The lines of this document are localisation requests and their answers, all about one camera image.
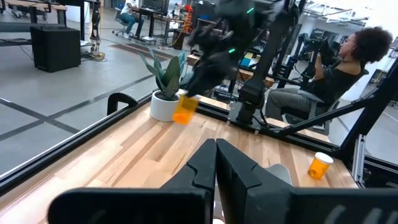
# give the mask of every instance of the floor mat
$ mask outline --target floor mat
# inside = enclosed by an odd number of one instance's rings
[[[143,56],[147,57],[148,59],[152,59],[152,56],[149,53],[149,50],[145,46],[141,46],[138,44],[114,44],[110,45],[110,47],[113,47],[115,49],[123,50],[129,53],[133,54],[138,54],[141,53]],[[173,57],[173,55],[165,54],[163,52],[159,52],[157,50],[153,50],[155,57],[157,57],[161,62],[164,62],[166,60],[169,60]]]

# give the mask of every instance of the person sitting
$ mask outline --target person sitting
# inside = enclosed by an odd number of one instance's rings
[[[126,0],[126,3],[120,12],[120,19],[128,23],[126,32],[123,34],[125,39],[130,38],[130,31],[132,26],[138,21],[138,28],[136,31],[136,37],[141,33],[142,25],[144,24],[144,20],[139,18],[139,13],[133,11],[132,9],[138,9],[138,0]]]
[[[301,87],[319,97],[315,114],[322,114],[349,90],[362,76],[367,63],[380,61],[388,53],[392,43],[391,34],[381,27],[365,28],[350,35],[342,44],[337,66],[324,69],[320,54],[315,62],[312,82]],[[289,107],[310,112],[312,101],[298,94],[298,88],[278,88],[268,94],[265,116],[283,121],[281,109]]]

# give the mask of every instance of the office chair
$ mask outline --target office chair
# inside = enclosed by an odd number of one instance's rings
[[[282,108],[281,113],[285,115],[285,120],[289,124],[297,124],[301,121],[305,121],[305,120],[316,117],[317,115],[319,115],[319,114],[315,114],[315,111],[317,109],[317,104],[324,103],[323,100],[319,99],[319,97],[315,96],[312,93],[309,93],[309,92],[306,92],[303,90],[299,90],[297,93],[299,95],[302,95],[302,96],[308,98],[309,100],[311,100],[311,110],[309,113],[306,113],[306,112],[299,111],[299,110],[289,108],[289,107]],[[339,104],[339,100],[336,100],[324,113],[336,109],[338,104]],[[309,128],[309,130],[314,131],[316,133],[324,134],[327,136],[327,135],[329,135],[330,123],[331,123],[331,120],[325,121],[322,124],[318,124],[318,126],[313,126],[313,127]]]
[[[115,34],[116,36],[118,36],[120,33],[123,33],[126,31],[126,26],[128,26],[129,24],[126,22],[123,22],[120,19],[120,13],[122,12],[122,10],[118,7],[115,7],[115,14],[114,14],[114,20],[117,21],[118,23],[120,23],[123,26],[123,29],[116,29],[116,30],[112,30],[112,34]]]

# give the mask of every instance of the concrete floor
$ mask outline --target concrete floor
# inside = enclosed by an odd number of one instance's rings
[[[26,18],[17,20],[7,12],[0,15],[0,22],[29,22]],[[121,91],[139,98],[156,88],[154,77],[139,56],[109,47],[130,43],[111,33],[121,28],[114,20],[114,11],[105,9],[101,20],[100,51],[106,54],[105,62],[85,61],[77,68],[46,73],[34,68],[29,58],[30,46],[1,48],[0,175],[105,117],[110,94]],[[56,22],[55,13],[48,15],[47,22]],[[79,29],[80,25],[68,21],[68,27]],[[161,27],[156,23],[155,33],[160,33]],[[145,21],[141,34],[147,34],[148,30],[149,21]],[[88,26],[85,33],[88,39]],[[1,38],[28,39],[30,34],[0,33]],[[163,51],[172,55],[179,53],[178,50]],[[297,68],[303,70],[305,65]],[[341,144],[359,114],[356,111],[331,123],[329,138],[333,143]],[[398,141],[397,121],[398,111],[387,108],[368,136],[366,147],[372,156],[398,164],[398,152],[394,150]]]

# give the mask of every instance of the orange cup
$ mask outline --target orange cup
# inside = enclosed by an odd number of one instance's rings
[[[174,111],[173,120],[178,124],[189,124],[198,104],[199,99],[196,97],[181,96]]]
[[[315,180],[320,180],[328,170],[329,166],[333,163],[333,158],[322,152],[315,153],[308,174]]]

